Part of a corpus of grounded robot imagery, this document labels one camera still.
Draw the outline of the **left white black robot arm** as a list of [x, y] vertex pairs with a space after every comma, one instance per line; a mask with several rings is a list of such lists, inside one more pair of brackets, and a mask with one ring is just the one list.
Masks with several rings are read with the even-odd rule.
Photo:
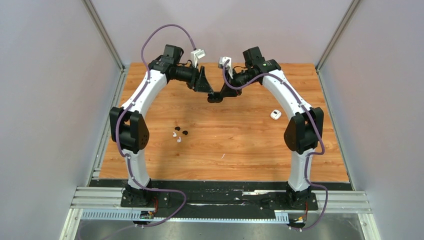
[[125, 158], [128, 170], [124, 197], [142, 207], [153, 201], [145, 160], [150, 138], [145, 115], [154, 99], [171, 80], [185, 82], [194, 92], [213, 93], [205, 68], [198, 66], [205, 51], [196, 48], [187, 63], [180, 63], [183, 54], [181, 47], [167, 44], [163, 54], [147, 65], [145, 77], [132, 96], [121, 107], [113, 107], [109, 112], [111, 137]]

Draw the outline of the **black earbud charging case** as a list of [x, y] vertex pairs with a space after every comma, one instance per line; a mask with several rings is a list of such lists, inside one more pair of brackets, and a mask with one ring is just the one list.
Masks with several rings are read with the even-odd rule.
[[211, 104], [217, 104], [217, 103], [221, 103], [223, 101], [223, 98], [221, 97], [221, 95], [218, 94], [209, 94], [207, 97], [207, 101]]

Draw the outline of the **left aluminium frame post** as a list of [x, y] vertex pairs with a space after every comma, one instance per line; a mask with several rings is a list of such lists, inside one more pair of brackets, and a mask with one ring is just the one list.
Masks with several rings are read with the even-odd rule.
[[96, 10], [96, 7], [92, 0], [82, 0], [82, 3], [84, 4], [84, 7], [87, 10], [88, 15], [90, 16], [91, 20], [93, 21], [98, 33], [100, 34], [100, 37], [102, 38], [109, 54], [111, 55], [113, 61], [115, 62], [116, 66], [119, 68], [121, 72], [125, 70], [125, 64], [123, 63], [115, 45], [113, 44], [113, 41], [111, 37], [108, 34], [107, 29], [105, 28], [101, 17]]

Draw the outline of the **right aluminium frame post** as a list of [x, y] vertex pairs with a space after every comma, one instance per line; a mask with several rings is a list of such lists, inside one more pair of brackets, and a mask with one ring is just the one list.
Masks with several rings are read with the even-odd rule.
[[345, 11], [344, 15], [342, 16], [339, 24], [337, 25], [332, 37], [330, 38], [326, 48], [324, 49], [321, 57], [319, 58], [317, 64], [315, 65], [316, 73], [318, 74], [321, 69], [324, 67], [325, 63], [327, 62], [330, 54], [332, 53], [334, 47], [336, 46], [339, 38], [344, 33], [346, 27], [348, 26], [349, 22], [351, 21], [352, 17], [354, 16], [355, 12], [357, 11], [357, 8], [362, 3], [362, 0], [351, 0], [349, 6], [347, 7], [347, 10]]

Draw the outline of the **aluminium frame post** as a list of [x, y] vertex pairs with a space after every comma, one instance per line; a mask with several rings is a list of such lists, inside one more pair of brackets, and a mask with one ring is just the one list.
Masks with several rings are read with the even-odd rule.
[[82, 0], [82, 3], [84, 4], [84, 7], [87, 10], [88, 15], [90, 16], [91, 20], [93, 21], [98, 33], [100, 34], [100, 37], [102, 38], [109, 54], [111, 55], [113, 61], [115, 62], [116, 66], [119, 68], [121, 72], [125, 70], [125, 64], [123, 63], [115, 45], [113, 44], [113, 41], [111, 37], [108, 34], [107, 29], [105, 28], [101, 17], [96, 10], [96, 7], [92, 0]]
[[336, 46], [339, 38], [344, 33], [346, 27], [348, 26], [349, 22], [351, 21], [352, 17], [354, 16], [355, 12], [357, 11], [357, 8], [362, 3], [362, 0], [351, 0], [349, 6], [347, 7], [347, 10], [345, 11], [344, 15], [342, 16], [339, 24], [337, 25], [332, 37], [330, 38], [326, 48], [324, 49], [321, 57], [319, 58], [317, 64], [315, 65], [316, 73], [318, 74], [321, 69], [324, 67], [325, 63], [327, 62], [330, 54], [332, 53], [334, 47]]

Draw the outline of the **white earbud charging case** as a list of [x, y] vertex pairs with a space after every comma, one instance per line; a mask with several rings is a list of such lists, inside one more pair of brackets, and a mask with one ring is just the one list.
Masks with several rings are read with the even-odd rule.
[[279, 111], [279, 110], [277, 110], [277, 109], [273, 110], [273, 111], [270, 113], [270, 117], [271, 117], [273, 120], [278, 120], [281, 116], [282, 116], [282, 112], [281, 112], [281, 111]]

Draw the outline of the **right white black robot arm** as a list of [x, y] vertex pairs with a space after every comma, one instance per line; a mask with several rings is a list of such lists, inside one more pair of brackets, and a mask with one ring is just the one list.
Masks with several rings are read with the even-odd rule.
[[290, 208], [298, 209], [312, 194], [309, 167], [316, 148], [323, 145], [324, 112], [307, 103], [289, 83], [280, 64], [274, 59], [266, 60], [259, 47], [245, 50], [243, 57], [244, 69], [240, 72], [234, 70], [230, 57], [219, 59], [224, 84], [220, 91], [209, 94], [207, 100], [220, 103], [224, 98], [240, 96], [243, 88], [254, 83], [275, 97], [288, 119], [283, 138], [291, 151], [291, 166], [285, 201]]

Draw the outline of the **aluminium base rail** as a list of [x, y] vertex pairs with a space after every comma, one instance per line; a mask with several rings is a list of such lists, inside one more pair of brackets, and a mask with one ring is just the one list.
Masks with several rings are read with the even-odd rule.
[[[111, 209], [121, 210], [123, 196], [122, 187], [78, 187], [74, 193], [70, 207], [72, 209]], [[299, 201], [290, 206], [283, 200], [284, 190], [213, 189], [191, 190], [185, 192], [187, 205], [206, 206], [256, 206], [257, 209], [270, 209], [275, 212], [371, 214], [372, 209], [363, 191], [314, 190], [308, 200]]]

